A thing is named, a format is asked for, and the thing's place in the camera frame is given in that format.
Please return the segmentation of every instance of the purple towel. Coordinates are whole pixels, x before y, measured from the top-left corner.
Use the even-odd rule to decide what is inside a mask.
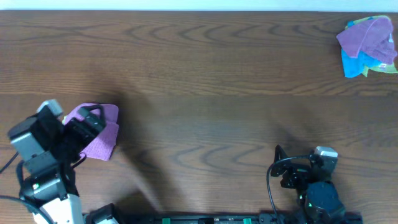
[[[83,117],[78,114],[79,108],[91,105],[95,105],[95,103],[83,103],[77,106],[67,115],[65,124],[72,118],[80,121],[83,120]],[[102,106],[104,108],[106,127],[82,152],[89,158],[108,161],[116,145],[116,137],[118,136],[119,125],[116,124],[116,121],[118,120],[119,108],[110,104],[102,104]],[[95,115],[100,115],[100,110],[93,110],[91,112]]]
[[[392,41],[393,26],[388,18],[371,19],[344,30],[337,39],[351,58],[358,58],[359,51],[382,63],[392,64],[397,52]]]

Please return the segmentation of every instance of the black cable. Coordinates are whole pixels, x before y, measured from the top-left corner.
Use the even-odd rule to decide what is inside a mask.
[[[30,211],[40,214],[48,224],[53,223],[51,221],[51,219],[43,211],[36,208],[36,206],[31,204],[30,202],[24,201],[24,200],[16,198],[16,197],[6,196],[6,195],[0,195],[0,199],[11,200],[13,202],[19,202],[19,203],[25,205],[25,207],[27,207]]]
[[[269,166],[269,167],[268,167],[268,170],[267,170],[267,189],[268,189],[268,196],[269,196],[269,200],[270,200],[270,202],[271,202],[271,206],[272,206],[272,209],[274,210],[275,217],[276,217],[278,223],[280,223],[280,219],[279,219],[278,213],[277,213],[276,208],[275,208],[274,200],[272,199],[272,195],[271,195],[271,187],[270,187],[270,185],[269,185],[269,173],[271,172],[271,169],[272,169],[276,164],[278,164],[278,163],[280,163],[280,162],[288,161],[288,160],[291,160],[291,159],[310,159],[310,156],[309,156],[309,155],[305,155],[305,156],[293,156],[293,157],[288,157],[288,158],[285,158],[285,159],[281,159],[281,160],[276,161],[276,162],[274,162],[273,164],[271,164],[271,166]]]
[[[84,162],[87,159],[87,155],[84,152],[80,154],[84,154],[85,156],[81,158],[79,161],[77,161],[74,165],[72,165],[72,169],[76,168],[78,165],[80,165],[82,162]]]
[[[18,152],[15,153],[15,155],[13,155],[13,156],[11,157],[11,159],[6,163],[6,165],[4,165],[4,167],[1,168],[0,174],[1,174],[3,171],[5,171],[5,170],[11,165],[12,162],[14,162],[14,159],[18,156],[18,154],[19,154]]]
[[[22,170],[24,166],[24,161],[19,161],[17,168],[16,168],[16,173],[17,173],[17,179],[19,186],[22,188],[22,183],[24,182],[24,172]]]

